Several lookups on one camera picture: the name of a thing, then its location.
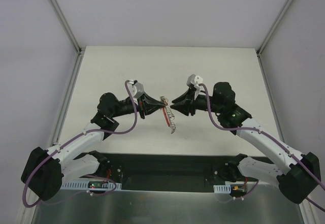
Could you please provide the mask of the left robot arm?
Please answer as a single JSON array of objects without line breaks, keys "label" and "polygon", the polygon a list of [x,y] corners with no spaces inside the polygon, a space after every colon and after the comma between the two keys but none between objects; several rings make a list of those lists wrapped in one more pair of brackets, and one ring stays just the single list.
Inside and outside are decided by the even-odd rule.
[{"label": "left robot arm", "polygon": [[89,147],[101,143],[111,135],[118,135],[116,117],[133,114],[135,118],[146,116],[164,107],[146,93],[129,96],[125,100],[107,92],[100,97],[97,113],[83,131],[65,143],[47,149],[35,148],[29,155],[21,181],[24,183],[22,197],[26,207],[26,193],[30,189],[41,201],[51,199],[67,181],[93,174],[97,178],[107,173],[107,161],[98,152],[92,151],[82,158],[78,156]]}]

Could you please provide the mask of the keyring holder with rings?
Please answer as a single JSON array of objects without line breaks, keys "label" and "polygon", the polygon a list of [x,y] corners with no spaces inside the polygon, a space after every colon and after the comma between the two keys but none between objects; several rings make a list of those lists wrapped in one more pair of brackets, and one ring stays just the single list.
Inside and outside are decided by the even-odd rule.
[{"label": "keyring holder with rings", "polygon": [[167,126],[171,130],[171,134],[173,134],[176,130],[176,125],[174,123],[175,115],[171,111],[169,107],[168,99],[165,96],[160,96],[160,101],[164,104],[164,107],[161,109],[166,121]]}]

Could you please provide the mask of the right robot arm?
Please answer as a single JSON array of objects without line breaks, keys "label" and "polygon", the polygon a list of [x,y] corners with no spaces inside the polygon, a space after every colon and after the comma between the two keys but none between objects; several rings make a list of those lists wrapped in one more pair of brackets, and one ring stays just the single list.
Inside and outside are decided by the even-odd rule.
[{"label": "right robot arm", "polygon": [[212,124],[247,141],[262,152],[271,163],[240,154],[224,167],[229,181],[251,177],[277,187],[295,204],[302,203],[321,181],[318,157],[303,154],[270,135],[250,113],[238,106],[235,92],[227,82],[218,82],[209,95],[203,83],[188,84],[188,90],[172,101],[171,108],[194,116],[197,110],[208,112]]}]

